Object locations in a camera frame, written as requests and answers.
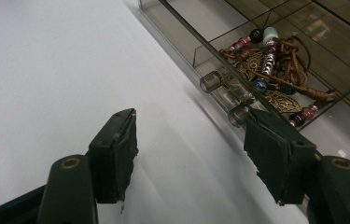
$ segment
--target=brass screw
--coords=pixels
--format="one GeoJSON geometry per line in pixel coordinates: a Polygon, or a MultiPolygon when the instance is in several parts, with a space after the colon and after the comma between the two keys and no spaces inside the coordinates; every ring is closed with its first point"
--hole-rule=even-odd
{"type": "Polygon", "coordinates": [[[335,165],[338,168],[344,169],[344,170],[350,170],[350,162],[340,159],[340,158],[334,158],[331,160],[331,163],[335,165]]]}
{"type": "Polygon", "coordinates": [[[72,168],[75,168],[76,166],[78,166],[79,163],[80,163],[79,158],[72,157],[72,158],[69,158],[69,159],[62,161],[61,167],[63,169],[72,169],[72,168]]]}

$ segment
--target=purple bead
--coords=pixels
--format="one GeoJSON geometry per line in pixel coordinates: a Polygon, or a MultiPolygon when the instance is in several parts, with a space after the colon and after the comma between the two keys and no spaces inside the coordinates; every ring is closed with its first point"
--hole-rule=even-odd
{"type": "Polygon", "coordinates": [[[275,45],[270,45],[265,49],[265,53],[270,54],[273,53],[275,54],[277,51],[277,47],[275,45]]]}
{"type": "Polygon", "coordinates": [[[261,78],[257,78],[256,80],[254,80],[252,82],[252,86],[254,87],[254,89],[256,89],[257,91],[264,93],[267,90],[268,87],[268,83],[267,81],[265,81],[264,79],[261,78]]]}
{"type": "Polygon", "coordinates": [[[305,119],[312,119],[315,115],[315,112],[311,107],[303,107],[300,113],[305,119]]]}
{"type": "Polygon", "coordinates": [[[258,44],[262,41],[262,38],[264,37],[264,31],[261,29],[254,29],[250,32],[250,41],[253,44],[258,44]]]}
{"type": "Polygon", "coordinates": [[[295,114],[290,115],[288,120],[295,127],[300,127],[300,126],[302,126],[302,124],[305,123],[305,118],[303,118],[300,113],[295,113],[295,114]]]}

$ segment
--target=clear plastic organizer box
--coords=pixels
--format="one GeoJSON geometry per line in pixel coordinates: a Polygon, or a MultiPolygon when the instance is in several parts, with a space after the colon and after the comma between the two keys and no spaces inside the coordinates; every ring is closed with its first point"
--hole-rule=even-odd
{"type": "MultiPolygon", "coordinates": [[[[311,106],[315,100],[299,93],[281,98],[256,91],[244,70],[220,50],[257,28],[273,27],[279,37],[300,39],[307,48],[298,43],[302,66],[309,61],[307,50],[311,55],[307,86],[336,91],[337,98],[297,129],[323,155],[350,160],[350,1],[139,1],[151,22],[197,71],[201,91],[214,97],[228,114],[228,124],[237,127],[242,126],[246,104],[288,120],[294,113],[280,112],[276,100],[294,100],[300,107],[311,106]]],[[[247,49],[261,47],[258,43],[247,49]]]]}

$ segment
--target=bead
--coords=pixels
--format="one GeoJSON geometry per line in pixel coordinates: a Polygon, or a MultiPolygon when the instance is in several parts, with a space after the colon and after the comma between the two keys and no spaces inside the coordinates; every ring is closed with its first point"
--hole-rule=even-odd
{"type": "Polygon", "coordinates": [[[250,37],[242,37],[238,42],[241,42],[244,49],[247,49],[250,46],[250,37]]]}
{"type": "Polygon", "coordinates": [[[314,112],[319,111],[319,107],[317,105],[309,105],[309,107],[311,107],[314,110],[314,112]]]}
{"type": "Polygon", "coordinates": [[[276,45],[276,42],[274,42],[273,40],[269,40],[265,46],[270,46],[270,45],[276,45]]]}
{"type": "Polygon", "coordinates": [[[242,42],[238,41],[231,45],[231,49],[234,51],[242,51],[244,49],[244,45],[242,42]]]}
{"type": "Polygon", "coordinates": [[[266,45],[269,41],[273,40],[274,37],[278,37],[276,29],[273,27],[267,27],[264,30],[264,37],[262,40],[262,44],[266,45]]]}
{"type": "Polygon", "coordinates": [[[257,78],[252,82],[252,86],[259,92],[264,93],[267,90],[268,83],[262,78],[257,78]]]}
{"type": "Polygon", "coordinates": [[[275,45],[270,45],[267,48],[265,48],[265,53],[270,54],[273,53],[275,54],[277,52],[277,47],[275,45]]]}
{"type": "Polygon", "coordinates": [[[261,67],[261,73],[270,76],[274,70],[274,64],[276,62],[276,54],[269,53],[264,57],[264,64],[261,67]]]}
{"type": "Polygon", "coordinates": [[[295,113],[295,114],[290,115],[288,120],[290,121],[290,123],[294,127],[300,127],[300,126],[302,126],[302,124],[305,123],[305,118],[303,118],[300,113],[295,113]]]}
{"type": "Polygon", "coordinates": [[[280,87],[280,92],[286,95],[294,95],[297,91],[294,88],[283,85],[280,87]]]}
{"type": "Polygon", "coordinates": [[[263,31],[261,29],[254,29],[250,32],[250,41],[253,43],[253,44],[258,44],[259,42],[262,41],[262,38],[264,37],[263,35],[263,31]]]}
{"type": "Polygon", "coordinates": [[[317,111],[321,110],[326,104],[324,102],[321,101],[315,101],[314,102],[314,106],[315,108],[317,108],[317,111]]]}
{"type": "Polygon", "coordinates": [[[303,107],[300,114],[305,119],[312,119],[315,115],[315,112],[311,107],[303,107]]]}

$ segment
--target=teal bead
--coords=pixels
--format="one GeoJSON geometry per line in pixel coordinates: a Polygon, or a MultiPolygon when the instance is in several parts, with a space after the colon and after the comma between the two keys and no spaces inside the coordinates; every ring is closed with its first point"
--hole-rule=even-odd
{"type": "Polygon", "coordinates": [[[267,27],[264,30],[264,38],[262,44],[267,45],[267,43],[273,40],[274,37],[278,37],[277,31],[273,27],[267,27]]]}

